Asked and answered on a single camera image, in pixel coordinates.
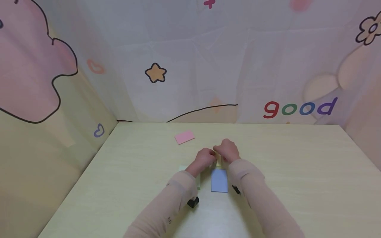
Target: purple heart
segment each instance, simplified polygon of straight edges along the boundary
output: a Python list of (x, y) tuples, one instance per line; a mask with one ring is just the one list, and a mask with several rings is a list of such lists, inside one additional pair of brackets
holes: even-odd
[(94, 136), (96, 138), (101, 137), (104, 134), (104, 128), (101, 123), (98, 124), (98, 128), (94, 131)]

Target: flower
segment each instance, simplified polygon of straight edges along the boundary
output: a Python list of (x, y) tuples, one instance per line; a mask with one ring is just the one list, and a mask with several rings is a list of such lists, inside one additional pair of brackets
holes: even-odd
[(376, 36), (381, 35), (381, 12), (376, 17), (365, 18), (360, 23), (360, 34), (356, 37), (356, 42), (364, 42), (364, 45), (370, 45)]

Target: pink cross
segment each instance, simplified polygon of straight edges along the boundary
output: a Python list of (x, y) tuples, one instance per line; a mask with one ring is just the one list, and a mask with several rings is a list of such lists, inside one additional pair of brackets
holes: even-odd
[(212, 9), (212, 5), (216, 3), (216, 0), (207, 0), (204, 5), (209, 5), (209, 9)]

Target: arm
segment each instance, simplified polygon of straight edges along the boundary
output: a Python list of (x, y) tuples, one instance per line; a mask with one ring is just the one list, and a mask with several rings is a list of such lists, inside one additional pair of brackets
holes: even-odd
[(267, 238), (303, 238), (300, 227), (264, 181), (262, 172), (239, 157), (234, 142), (224, 139), (213, 147), (229, 163), (229, 180), (237, 186), (257, 215)]
[(167, 186), (138, 215), (123, 238), (161, 237), (180, 209), (197, 196), (196, 177), (216, 161), (213, 150), (203, 148), (185, 171), (177, 172)]

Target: blue sticky note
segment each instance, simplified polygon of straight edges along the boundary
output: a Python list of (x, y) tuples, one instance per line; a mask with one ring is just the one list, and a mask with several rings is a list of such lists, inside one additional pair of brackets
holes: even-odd
[(227, 174), (224, 169), (215, 169), (212, 171), (212, 192), (227, 193)]

